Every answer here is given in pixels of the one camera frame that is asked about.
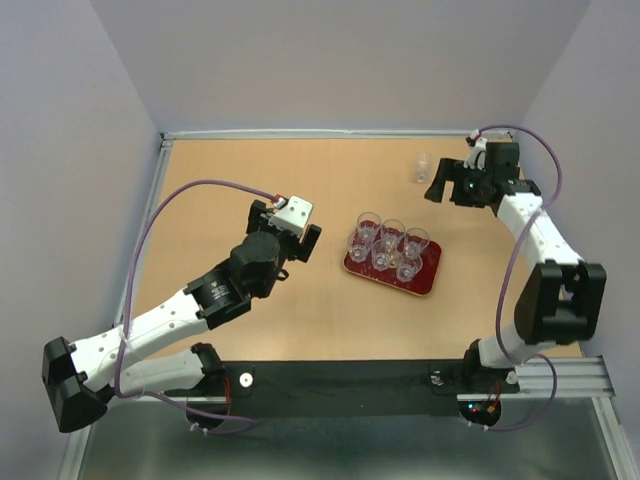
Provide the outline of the clear glass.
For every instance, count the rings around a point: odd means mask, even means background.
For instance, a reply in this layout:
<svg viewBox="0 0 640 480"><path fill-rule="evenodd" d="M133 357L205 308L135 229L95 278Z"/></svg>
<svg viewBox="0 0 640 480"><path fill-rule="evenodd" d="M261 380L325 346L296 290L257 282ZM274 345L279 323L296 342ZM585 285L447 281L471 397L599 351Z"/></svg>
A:
<svg viewBox="0 0 640 480"><path fill-rule="evenodd" d="M371 248L371 264L376 271L382 272L391 267L395 245L393 241L380 239Z"/></svg>
<svg viewBox="0 0 640 480"><path fill-rule="evenodd" d="M418 258L429 244L430 236L426 230L419 227L409 228L404 237L404 255L410 259Z"/></svg>
<svg viewBox="0 0 640 480"><path fill-rule="evenodd" d="M396 278L399 282L409 283L423 268L420 256L400 255L396 262Z"/></svg>
<svg viewBox="0 0 640 480"><path fill-rule="evenodd" d="M418 152L412 161L411 180L414 183L425 184L431 178L431 154L429 152Z"/></svg>
<svg viewBox="0 0 640 480"><path fill-rule="evenodd" d="M347 256L355 263L363 263L371 250L373 239L369 235L361 235L358 231L350 234L347 241Z"/></svg>
<svg viewBox="0 0 640 480"><path fill-rule="evenodd" d="M405 231L405 226L400 220L387 219L381 225L381 241L387 249L396 249L404 238Z"/></svg>
<svg viewBox="0 0 640 480"><path fill-rule="evenodd" d="M381 227L381 218L378 214L366 211L361 213L356 221L356 234L359 240L374 241Z"/></svg>

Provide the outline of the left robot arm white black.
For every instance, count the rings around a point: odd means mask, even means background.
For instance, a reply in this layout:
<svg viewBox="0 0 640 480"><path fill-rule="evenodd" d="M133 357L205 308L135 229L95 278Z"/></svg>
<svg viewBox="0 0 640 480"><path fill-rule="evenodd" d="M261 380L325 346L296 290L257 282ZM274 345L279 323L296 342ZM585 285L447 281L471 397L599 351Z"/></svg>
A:
<svg viewBox="0 0 640 480"><path fill-rule="evenodd" d="M197 344L181 355L152 354L182 339L218 328L248 313L288 273L288 261L307 262L322 232L311 223L313 205L277 196L256 200L246 235L227 259L192 280L158 306L101 334L69 341L59 336L43 348L41 378L57 428L81 430L108 411L114 397L195 388L215 392L222 382L215 349Z"/></svg>

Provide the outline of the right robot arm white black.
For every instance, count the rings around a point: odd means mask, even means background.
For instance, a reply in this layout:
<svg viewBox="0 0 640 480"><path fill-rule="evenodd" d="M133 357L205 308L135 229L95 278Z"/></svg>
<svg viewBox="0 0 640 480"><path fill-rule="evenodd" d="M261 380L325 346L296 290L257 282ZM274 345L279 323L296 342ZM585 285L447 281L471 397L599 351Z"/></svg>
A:
<svg viewBox="0 0 640 480"><path fill-rule="evenodd" d="M529 276L514 307L513 321L492 337L474 341L460 366L463 384L482 390L506 370L558 345L591 339L607 280L599 263L589 263L563 238L548 215L541 191L521 176L519 145L467 137L465 160L443 158L425 199L441 202L446 183L457 206L492 210L512 234L510 259L524 257Z"/></svg>

